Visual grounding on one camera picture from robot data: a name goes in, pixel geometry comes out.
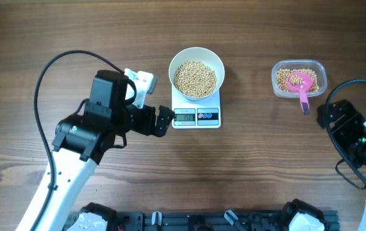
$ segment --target container of beans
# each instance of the container of beans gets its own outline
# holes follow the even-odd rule
[[[172,87],[190,101],[206,99],[216,93],[224,76],[221,59],[213,51],[201,47],[180,51],[169,67]]]
[[[287,77],[294,72],[303,72],[311,76],[314,83],[306,96],[319,96],[325,92],[328,82],[324,66],[315,60],[284,60],[278,62],[271,72],[274,94],[281,98],[299,98],[298,92],[289,92]]]

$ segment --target wooden tabletop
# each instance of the wooden tabletop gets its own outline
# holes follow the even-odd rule
[[[52,57],[84,49],[153,73],[158,84],[146,104],[171,107],[170,61],[193,46],[214,51],[226,68],[221,128],[170,128],[163,138],[127,133],[127,148],[105,153],[73,211],[89,202],[143,212],[280,209],[299,198],[337,210],[342,230],[357,229],[366,191],[335,173],[340,156],[316,108],[339,83],[366,78],[366,3],[278,0],[0,4],[0,230],[17,227],[46,168],[33,93]],[[309,116],[297,99],[277,98],[271,83],[278,61],[306,58],[328,75]],[[109,68],[86,55],[53,64],[38,99],[49,142],[89,96],[95,73]],[[366,87],[337,98],[366,116]]]

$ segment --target bowl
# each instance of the bowl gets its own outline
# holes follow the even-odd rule
[[[185,62],[192,62],[192,61],[200,61],[204,65],[207,65],[209,68],[214,70],[215,77],[217,78],[217,83],[215,84],[214,91],[211,94],[203,97],[191,97],[180,92],[176,88],[176,86],[174,86],[174,75],[178,67],[183,65]],[[221,62],[221,59],[213,51],[210,51],[209,49],[205,49],[202,47],[191,47],[180,51],[171,60],[169,67],[169,78],[172,87],[174,87],[174,89],[185,99],[188,99],[190,101],[199,101],[202,99],[206,99],[210,97],[212,94],[216,93],[220,89],[222,82],[224,81],[224,76],[225,76],[225,70],[224,65]]]
[[[280,89],[277,82],[276,72],[279,69],[311,69],[317,74],[319,90],[317,92],[306,93],[307,97],[319,96],[325,92],[328,82],[324,66],[316,60],[284,60],[278,62],[271,71],[272,88],[274,94],[281,98],[299,98],[298,92],[285,92]]]

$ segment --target pink spoon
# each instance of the pink spoon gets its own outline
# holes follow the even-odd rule
[[[290,78],[293,75],[297,75],[303,79],[303,84],[295,84],[294,86],[290,83]],[[301,102],[301,108],[303,109],[304,115],[310,114],[310,105],[308,104],[308,98],[306,93],[309,91],[313,84],[313,79],[311,76],[305,73],[291,73],[287,78],[287,87],[291,92],[299,92],[299,101]]]

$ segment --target white scale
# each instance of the white scale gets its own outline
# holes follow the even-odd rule
[[[220,90],[200,101],[189,101],[177,90],[171,88],[172,110],[174,116],[172,127],[188,128],[219,128],[221,126]]]

